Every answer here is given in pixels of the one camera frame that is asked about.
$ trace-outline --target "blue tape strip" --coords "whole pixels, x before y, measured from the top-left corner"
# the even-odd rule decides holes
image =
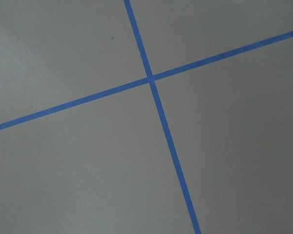
[[[24,122],[28,122],[28,121],[36,119],[36,118],[47,116],[52,113],[62,111],[62,110],[65,110],[65,109],[68,109],[68,108],[71,108],[74,106],[78,106],[78,105],[81,105],[81,104],[84,104],[84,103],[87,103],[87,102],[90,102],[93,100],[104,98],[106,96],[116,94],[116,93],[119,93],[119,92],[127,90],[127,89],[132,89],[132,88],[135,88],[137,86],[147,84],[147,83],[148,83],[148,79],[143,78],[143,79],[136,80],[136,81],[128,83],[128,84],[124,84],[124,85],[121,85],[121,86],[118,86],[118,87],[115,87],[112,89],[105,90],[103,92],[99,92],[99,93],[96,93],[96,94],[93,94],[90,96],[83,97],[81,99],[70,101],[70,102],[67,102],[67,103],[59,105],[59,106],[51,107],[51,108],[43,110],[43,111],[39,111],[39,112],[30,114],[27,116],[23,116],[23,117],[2,123],[2,124],[0,124],[0,130],[5,129],[5,128],[9,128],[9,127],[12,127],[14,125],[18,125],[18,124],[21,124]]]
[[[136,39],[136,42],[137,42],[137,45],[138,45],[138,49],[139,49],[139,52],[140,52],[140,55],[141,55],[141,59],[142,59],[143,65],[145,67],[146,75],[147,75],[147,78],[149,80],[150,88],[151,88],[153,98],[154,98],[154,102],[155,102],[155,105],[156,105],[156,108],[157,108],[157,111],[158,111],[158,114],[159,114],[159,117],[160,117],[160,121],[162,123],[163,130],[164,130],[164,133],[165,133],[165,137],[166,137],[168,148],[169,148],[169,151],[170,151],[170,154],[171,154],[171,158],[172,158],[173,164],[175,166],[176,173],[178,175],[180,187],[181,187],[182,193],[183,193],[185,201],[186,201],[188,212],[189,212],[192,224],[193,224],[194,232],[195,232],[195,234],[201,234],[200,226],[199,226],[196,214],[195,214],[195,210],[194,210],[193,203],[192,203],[192,200],[191,200],[191,197],[190,197],[190,193],[189,193],[189,190],[188,190],[188,187],[187,187],[187,183],[186,183],[184,174],[182,172],[182,168],[181,168],[181,165],[180,165],[180,162],[179,162],[179,158],[178,158],[178,155],[177,155],[177,152],[176,152],[176,148],[175,148],[175,145],[174,145],[171,133],[170,133],[168,122],[167,122],[167,119],[166,119],[166,116],[165,116],[165,112],[164,112],[164,109],[163,109],[163,106],[162,106],[162,102],[161,102],[161,99],[160,99],[156,84],[155,84],[155,80],[154,80],[154,77],[153,77],[153,74],[152,74],[152,70],[151,70],[149,61],[147,59],[146,50],[145,50],[143,42],[142,42],[142,38],[141,38],[141,35],[140,35],[140,32],[139,32],[139,28],[138,28],[136,19],[135,19],[134,14],[133,14],[133,10],[132,10],[131,4],[130,4],[130,0],[124,0],[124,3],[125,3],[125,7],[126,7],[126,10],[127,10],[127,13],[128,13],[130,23],[131,23],[133,34],[135,36],[135,39]]]
[[[293,31],[285,33],[285,34],[281,34],[281,35],[273,37],[273,38],[262,40],[262,41],[259,41],[259,42],[256,42],[256,43],[253,43],[250,45],[246,45],[246,46],[234,49],[234,50],[230,50],[230,51],[224,52],[222,54],[218,54],[218,55],[215,55],[215,56],[212,56],[209,58],[205,58],[205,59],[193,62],[193,63],[189,63],[187,65],[177,67],[177,68],[171,69],[169,71],[165,71],[165,72],[156,74],[156,75],[154,75],[154,79],[159,80],[159,79],[163,79],[166,77],[170,77],[172,75],[175,75],[175,74],[178,74],[181,72],[185,72],[185,71],[197,68],[197,67],[201,67],[201,66],[207,65],[209,63],[213,63],[213,62],[216,62],[216,61],[219,61],[222,59],[226,59],[226,58],[229,58],[229,57],[241,54],[241,53],[245,53],[247,51],[254,50],[254,49],[266,46],[266,45],[270,45],[270,44],[276,43],[278,41],[286,40],[289,38],[293,38]]]

